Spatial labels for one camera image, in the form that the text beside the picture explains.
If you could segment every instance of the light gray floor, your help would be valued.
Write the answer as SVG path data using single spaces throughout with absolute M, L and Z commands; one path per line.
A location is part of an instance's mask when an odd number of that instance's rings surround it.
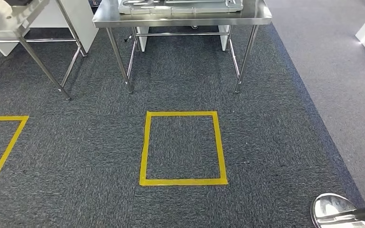
M 365 199 L 365 0 L 267 0 L 273 23 Z

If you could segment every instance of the yellow floor tape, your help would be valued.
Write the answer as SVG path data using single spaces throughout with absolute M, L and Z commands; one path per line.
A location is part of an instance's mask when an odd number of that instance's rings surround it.
M 211 116 L 213 119 L 213 128 L 215 130 L 216 150 L 218 153 L 220 178 L 215 179 L 147 179 L 146 167 L 149 147 L 150 123 L 153 116 Z M 147 112 L 146 123 L 144 128 L 144 146 L 142 149 L 141 172 L 139 184 L 142 186 L 164 186 L 164 185 L 222 185 L 228 184 L 226 176 L 226 167 L 224 165 L 223 147 L 221 144 L 221 133 L 219 128 L 219 119 L 216 111 L 200 112 Z
M 23 130 L 24 125 L 26 124 L 27 120 L 29 119 L 28 116 L 0 116 L 0 121 L 20 121 L 18 128 L 15 131 L 12 139 L 9 142 L 5 152 L 3 153 L 2 157 L 0 158 L 0 170 L 5 164 L 6 159 L 8 158 L 10 151 L 12 150 L 13 146 L 15 145 L 16 140 L 18 139 L 21 131 Z

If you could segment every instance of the metal equipment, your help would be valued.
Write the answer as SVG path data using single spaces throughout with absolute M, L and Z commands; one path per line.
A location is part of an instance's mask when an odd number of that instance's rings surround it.
M 334 193 L 319 195 L 311 204 L 311 219 L 316 228 L 365 228 L 365 208 Z
M 23 35 L 27 33 L 30 24 L 36 19 L 38 14 L 48 4 L 49 0 L 33 0 L 26 6 L 14 6 L 11 7 L 5 1 L 0 0 L 0 43 L 20 43 L 31 57 L 40 66 L 43 72 L 48 76 L 56 88 L 62 93 L 65 99 L 70 99 L 68 93 L 64 90 L 65 83 L 69 77 L 69 74 L 73 68 L 78 54 L 87 56 L 85 49 L 83 48 L 80 39 L 69 19 L 69 16 L 65 12 L 65 9 L 60 0 L 55 0 L 65 21 L 68 24 L 69 30 L 74 38 L 56 39 L 56 38 L 44 38 L 44 39 L 25 39 Z M 51 72 L 45 67 L 37 54 L 31 48 L 29 43 L 31 42 L 75 42 L 77 50 L 74 53 L 70 65 L 63 77 L 61 83 L 59 83 Z
M 220 36 L 222 50 L 230 48 L 234 68 L 236 70 L 236 89 L 239 93 L 245 75 L 247 59 L 250 56 L 254 45 L 255 36 L 260 25 L 267 25 L 272 20 L 272 15 L 264 0 L 244 0 L 243 8 L 240 12 L 231 13 L 151 13 L 151 14 L 120 14 L 118 0 L 103 0 L 93 17 L 96 28 L 106 28 L 110 37 L 117 62 L 121 68 L 124 83 L 128 87 L 128 92 L 134 91 L 131 85 L 131 69 L 135 51 L 143 51 L 146 38 L 156 36 Z M 218 26 L 219 32 L 202 33 L 150 33 L 149 27 L 167 26 Z M 238 67 L 236 56 L 231 41 L 231 31 L 233 25 L 252 25 L 250 39 L 245 50 L 245 56 L 241 68 Z M 134 35 L 133 50 L 129 60 L 128 68 L 124 68 L 118 45 L 114 39 L 114 27 L 132 27 Z
M 242 0 L 119 0 L 124 14 L 225 13 L 243 9 Z

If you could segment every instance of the table top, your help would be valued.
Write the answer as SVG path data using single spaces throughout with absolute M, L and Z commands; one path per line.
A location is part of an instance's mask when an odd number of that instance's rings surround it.
M 0 38 L 21 36 L 48 3 L 49 0 L 33 0 L 27 6 L 10 6 L 0 0 Z
M 93 23 L 96 28 L 157 27 L 192 25 L 267 25 L 272 15 L 264 0 L 243 0 L 243 9 L 234 13 L 120 14 L 118 0 L 102 0 Z

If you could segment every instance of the metal table frame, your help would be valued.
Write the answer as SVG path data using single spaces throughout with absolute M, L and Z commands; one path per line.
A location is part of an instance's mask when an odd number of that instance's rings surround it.
M 235 92 L 241 91 L 241 86 L 244 78 L 244 70 L 247 59 L 250 56 L 254 45 L 255 37 L 259 25 L 269 24 L 272 16 L 268 7 L 263 0 L 244 0 L 244 8 L 242 12 L 236 13 L 203 13 L 203 14 L 173 14 L 173 15 L 119 15 L 117 8 L 117 0 L 103 0 L 98 8 L 96 15 L 93 17 L 93 23 L 97 28 L 106 28 L 110 38 L 111 46 L 113 47 L 118 65 L 121 69 L 121 74 L 125 84 L 128 87 L 128 92 L 132 93 L 134 88 L 130 82 L 131 70 L 134 60 L 135 51 L 139 51 L 139 37 L 156 37 L 156 36 L 213 36 L 227 35 L 227 48 L 230 48 L 231 57 L 234 68 L 236 70 L 236 86 Z M 202 33 L 138 33 L 137 26 L 194 26 L 194 25 L 230 25 L 228 32 L 202 32 Z M 233 25 L 252 25 L 252 30 L 248 45 L 245 51 L 245 56 L 241 68 L 238 67 L 236 55 L 231 41 L 231 31 Z M 129 59 L 128 68 L 124 68 L 121 54 L 118 45 L 114 38 L 112 27 L 129 27 L 133 29 L 133 48 Z
M 55 87 L 62 93 L 64 98 L 66 100 L 69 100 L 70 96 L 64 89 L 65 83 L 67 82 L 70 72 L 72 71 L 73 65 L 75 64 L 75 61 L 76 61 L 76 58 L 77 58 L 79 52 L 83 57 L 87 56 L 87 52 L 83 48 L 83 46 L 80 42 L 80 39 L 75 31 L 75 28 L 73 27 L 72 22 L 70 21 L 69 16 L 67 15 L 61 1 L 60 0 L 55 0 L 55 1 L 58 5 L 62 15 L 64 16 L 65 21 L 67 22 L 67 24 L 69 26 L 69 30 L 74 38 L 25 39 L 22 36 L 22 33 L 24 32 L 25 28 L 20 26 L 19 28 L 17 28 L 16 31 L 14 31 L 15 34 L 18 34 L 16 39 L 3 39 L 3 40 L 0 40 L 0 43 L 20 43 L 25 48 L 25 50 L 31 55 L 31 57 L 34 59 L 34 61 L 42 69 L 42 71 L 52 81 L 52 83 L 55 85 Z M 44 63 L 40 60 L 40 58 L 37 56 L 37 54 L 34 52 L 34 50 L 29 45 L 29 43 L 41 43 L 41 42 L 75 42 L 77 45 L 76 52 L 73 54 L 72 60 L 67 68 L 67 71 L 66 71 L 61 83 L 59 83 L 55 79 L 55 77 L 52 75 L 52 73 L 47 69 L 47 67 L 44 65 Z

